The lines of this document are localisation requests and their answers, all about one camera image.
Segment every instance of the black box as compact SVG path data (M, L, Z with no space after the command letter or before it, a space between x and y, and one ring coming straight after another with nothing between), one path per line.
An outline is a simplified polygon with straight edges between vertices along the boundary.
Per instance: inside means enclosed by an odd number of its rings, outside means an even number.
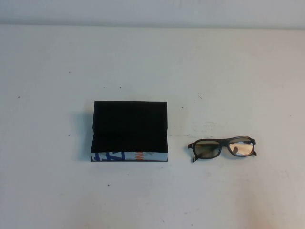
M167 161L167 103L95 101L91 161Z

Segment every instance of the white wall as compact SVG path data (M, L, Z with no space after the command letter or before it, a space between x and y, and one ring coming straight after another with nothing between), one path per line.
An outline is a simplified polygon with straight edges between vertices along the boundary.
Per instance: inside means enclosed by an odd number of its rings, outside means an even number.
M305 28L305 0L0 0L0 23Z

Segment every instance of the box lid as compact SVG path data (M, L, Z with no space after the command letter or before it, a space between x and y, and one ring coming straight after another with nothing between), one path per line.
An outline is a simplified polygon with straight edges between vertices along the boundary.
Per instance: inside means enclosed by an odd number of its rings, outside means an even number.
M92 153L167 153L167 103L95 101L93 131Z

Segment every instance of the printed pattern on box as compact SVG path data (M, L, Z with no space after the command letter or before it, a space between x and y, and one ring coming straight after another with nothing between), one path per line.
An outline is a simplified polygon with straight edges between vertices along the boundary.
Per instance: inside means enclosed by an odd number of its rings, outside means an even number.
M167 153L153 152L107 152L91 153L91 161L167 161Z

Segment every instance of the black glasses frame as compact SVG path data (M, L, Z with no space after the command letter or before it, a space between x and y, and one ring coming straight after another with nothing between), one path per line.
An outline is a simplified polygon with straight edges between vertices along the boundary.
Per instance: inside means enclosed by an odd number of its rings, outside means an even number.
M235 140L235 139L239 139L239 138L246 138L246 139L249 139L252 143L252 152L248 155L237 155L235 153L233 153L233 151L231 150L231 148L229 147L229 144L232 140ZM200 158L200 155L201 154L196 154L196 151L195 151L195 145L196 143L198 142L201 142L201 141L214 141L214 142L218 142L219 143L219 151L217 153L217 155L215 156L211 156L211 157L206 157L206 158ZM248 136L239 136L239 137L232 137L232 138L225 138L225 139L212 139L212 138L205 138L205 139L199 139L197 141L195 141L194 143L191 143L188 145L188 148L189 149L193 149L193 152L195 154L195 157L193 158L193 162L197 161L198 159L202 159L202 160L206 160L206 159L213 159L215 157L218 157L221 153L221 150L223 147L227 147L229 152L233 155L233 156L239 156L239 157L246 157L246 156L251 156L251 155L255 155L257 156L257 153L254 151L254 145L256 144L256 141Z

